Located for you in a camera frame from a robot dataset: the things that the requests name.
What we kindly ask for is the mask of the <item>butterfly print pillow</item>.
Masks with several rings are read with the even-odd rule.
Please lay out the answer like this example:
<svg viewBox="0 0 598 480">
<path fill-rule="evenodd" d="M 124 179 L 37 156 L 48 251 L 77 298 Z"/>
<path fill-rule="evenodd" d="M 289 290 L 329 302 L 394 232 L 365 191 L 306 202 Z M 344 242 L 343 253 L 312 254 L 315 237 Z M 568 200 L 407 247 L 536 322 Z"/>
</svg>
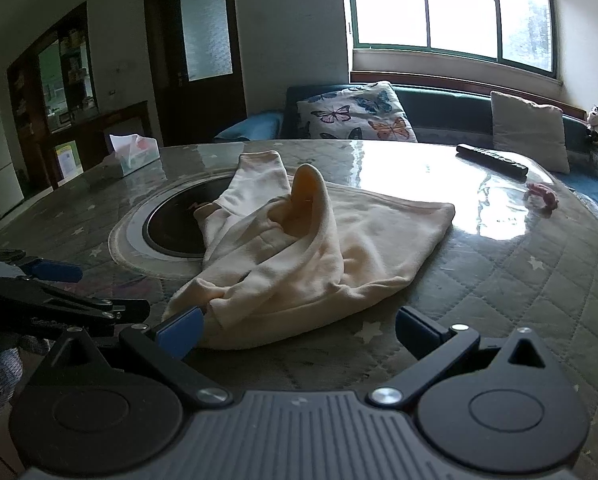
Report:
<svg viewBox="0 0 598 480">
<path fill-rule="evenodd" d="M 298 132 L 313 140 L 417 143 L 415 131 L 388 81 L 328 91 L 297 103 Z"/>
</svg>

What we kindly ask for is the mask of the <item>plain beige pillow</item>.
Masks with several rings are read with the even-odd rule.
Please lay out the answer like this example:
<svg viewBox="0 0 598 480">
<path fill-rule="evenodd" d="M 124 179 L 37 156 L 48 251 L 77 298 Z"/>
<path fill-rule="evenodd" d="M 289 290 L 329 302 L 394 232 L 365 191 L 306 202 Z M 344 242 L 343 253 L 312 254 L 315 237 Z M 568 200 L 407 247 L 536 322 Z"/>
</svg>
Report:
<svg viewBox="0 0 598 480">
<path fill-rule="evenodd" d="M 570 164 L 562 110 L 510 94 L 490 93 L 493 146 L 538 162 L 546 170 L 568 174 Z"/>
</svg>

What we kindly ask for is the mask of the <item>tissue box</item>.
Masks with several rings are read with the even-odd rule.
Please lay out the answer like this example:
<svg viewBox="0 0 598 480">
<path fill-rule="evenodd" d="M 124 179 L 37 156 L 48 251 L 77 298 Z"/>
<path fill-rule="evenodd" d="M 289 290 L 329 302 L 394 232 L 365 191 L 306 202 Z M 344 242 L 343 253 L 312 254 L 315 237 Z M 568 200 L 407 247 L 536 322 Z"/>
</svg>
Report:
<svg viewBox="0 0 598 480">
<path fill-rule="evenodd" d="M 128 136 L 109 136 L 113 151 L 102 161 L 104 176 L 120 179 L 160 158 L 158 142 L 154 138 L 131 133 Z"/>
</svg>

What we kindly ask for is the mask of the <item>green framed window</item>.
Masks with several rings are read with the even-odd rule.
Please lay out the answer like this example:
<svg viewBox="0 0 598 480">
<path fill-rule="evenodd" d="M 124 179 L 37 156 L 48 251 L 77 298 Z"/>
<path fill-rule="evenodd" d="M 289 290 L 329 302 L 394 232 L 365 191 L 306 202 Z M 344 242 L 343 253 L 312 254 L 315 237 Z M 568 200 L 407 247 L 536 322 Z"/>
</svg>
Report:
<svg viewBox="0 0 598 480">
<path fill-rule="evenodd" d="M 489 61 L 553 77 L 553 0 L 351 0 L 352 37 L 365 50 Z"/>
</svg>

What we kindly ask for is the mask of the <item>teal corner sofa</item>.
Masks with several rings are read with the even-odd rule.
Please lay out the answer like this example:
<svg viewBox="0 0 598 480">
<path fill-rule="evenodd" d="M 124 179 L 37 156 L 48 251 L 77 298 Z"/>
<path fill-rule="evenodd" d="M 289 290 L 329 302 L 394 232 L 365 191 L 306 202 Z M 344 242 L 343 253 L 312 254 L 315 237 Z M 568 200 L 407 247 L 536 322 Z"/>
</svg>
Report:
<svg viewBox="0 0 598 480">
<path fill-rule="evenodd" d="M 274 139 L 308 139 L 308 129 L 300 123 L 299 101 L 314 101 L 318 96 L 333 96 L 340 90 L 354 90 L 354 84 L 317 84 L 293 86 L 286 91 L 283 110 L 253 115 L 223 130 L 213 139 L 221 142 L 247 142 Z M 396 86 L 405 115 L 417 140 L 434 144 L 466 143 L 492 148 L 491 103 L 479 94 Z M 592 152 L 590 130 L 573 116 L 564 115 L 564 143 L 568 150 L 570 172 L 558 178 L 582 198 L 598 215 L 598 155 Z"/>
</svg>

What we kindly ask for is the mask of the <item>black remote control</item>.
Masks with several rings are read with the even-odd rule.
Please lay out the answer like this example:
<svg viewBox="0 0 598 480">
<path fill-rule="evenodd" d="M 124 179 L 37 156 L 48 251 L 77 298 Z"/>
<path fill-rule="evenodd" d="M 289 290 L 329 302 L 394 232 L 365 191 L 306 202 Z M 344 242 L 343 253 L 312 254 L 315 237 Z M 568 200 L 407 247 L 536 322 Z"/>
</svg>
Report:
<svg viewBox="0 0 598 480">
<path fill-rule="evenodd" d="M 456 146 L 456 154 L 463 159 L 470 160 L 470 162 L 474 162 L 500 174 L 506 174 L 506 176 L 517 180 L 524 180 L 528 175 L 529 168 L 527 166 L 484 148 L 476 148 L 468 144 L 458 144 Z"/>
</svg>

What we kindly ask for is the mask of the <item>dark wooden cabinet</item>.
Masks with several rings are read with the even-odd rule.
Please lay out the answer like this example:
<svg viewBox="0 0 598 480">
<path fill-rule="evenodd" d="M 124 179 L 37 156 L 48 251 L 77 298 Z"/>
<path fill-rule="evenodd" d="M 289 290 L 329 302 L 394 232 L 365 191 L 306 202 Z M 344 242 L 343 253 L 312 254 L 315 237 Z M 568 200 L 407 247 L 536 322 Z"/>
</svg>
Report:
<svg viewBox="0 0 598 480">
<path fill-rule="evenodd" d="M 152 136 L 146 101 L 102 110 L 95 92 L 84 3 L 68 12 L 8 66 L 8 93 L 25 168 L 27 196 L 64 179 L 58 149 L 72 149 L 84 170 L 112 151 L 111 134 Z"/>
</svg>

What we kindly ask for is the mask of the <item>round black induction cooktop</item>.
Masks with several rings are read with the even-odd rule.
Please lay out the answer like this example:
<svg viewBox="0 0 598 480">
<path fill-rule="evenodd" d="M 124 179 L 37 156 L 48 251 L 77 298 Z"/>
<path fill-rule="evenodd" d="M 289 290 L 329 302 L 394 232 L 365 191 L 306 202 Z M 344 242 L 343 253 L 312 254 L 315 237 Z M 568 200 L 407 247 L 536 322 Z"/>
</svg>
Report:
<svg viewBox="0 0 598 480">
<path fill-rule="evenodd" d="M 218 198 L 234 174 L 223 168 L 180 178 L 133 206 L 109 233 L 114 263 L 152 278 L 192 278 L 206 250 L 194 212 Z"/>
</svg>

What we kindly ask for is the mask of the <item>dark wooden door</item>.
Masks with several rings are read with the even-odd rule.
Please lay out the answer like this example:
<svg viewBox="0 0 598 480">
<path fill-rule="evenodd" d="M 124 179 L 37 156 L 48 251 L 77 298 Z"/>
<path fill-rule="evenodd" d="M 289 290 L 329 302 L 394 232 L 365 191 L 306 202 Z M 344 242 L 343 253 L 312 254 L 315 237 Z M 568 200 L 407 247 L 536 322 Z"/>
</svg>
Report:
<svg viewBox="0 0 598 480">
<path fill-rule="evenodd" d="M 247 117 L 235 0 L 144 0 L 165 146 L 210 143 Z"/>
</svg>

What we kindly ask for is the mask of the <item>cream sweatshirt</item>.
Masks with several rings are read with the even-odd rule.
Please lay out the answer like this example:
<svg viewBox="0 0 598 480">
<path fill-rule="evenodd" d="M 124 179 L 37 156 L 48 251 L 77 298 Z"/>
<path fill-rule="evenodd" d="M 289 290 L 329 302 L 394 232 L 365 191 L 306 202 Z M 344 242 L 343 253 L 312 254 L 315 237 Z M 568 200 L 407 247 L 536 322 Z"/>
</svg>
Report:
<svg viewBox="0 0 598 480">
<path fill-rule="evenodd" d="M 316 330 L 409 286 L 454 214 L 330 184 L 311 165 L 290 176 L 275 151 L 241 154 L 227 189 L 194 212 L 203 264 L 163 315 L 199 307 L 200 343 L 220 350 Z"/>
</svg>

